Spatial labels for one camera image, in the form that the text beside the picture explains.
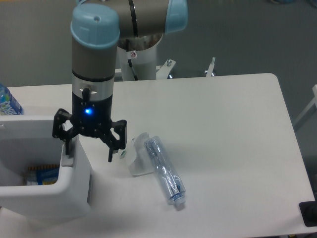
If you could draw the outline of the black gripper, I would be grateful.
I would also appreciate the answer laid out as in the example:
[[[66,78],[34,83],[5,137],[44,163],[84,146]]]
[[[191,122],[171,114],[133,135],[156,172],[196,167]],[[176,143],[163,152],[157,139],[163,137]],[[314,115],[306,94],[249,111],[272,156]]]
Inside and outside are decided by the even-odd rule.
[[[53,118],[52,137],[58,138],[65,144],[65,154],[74,156],[75,145],[72,142],[78,134],[93,138],[100,138],[109,148],[108,162],[111,163],[113,155],[127,144],[127,121],[111,120],[112,96],[101,101],[89,101],[72,93],[72,114],[65,109],[58,109]],[[72,127],[64,129],[69,121]]]

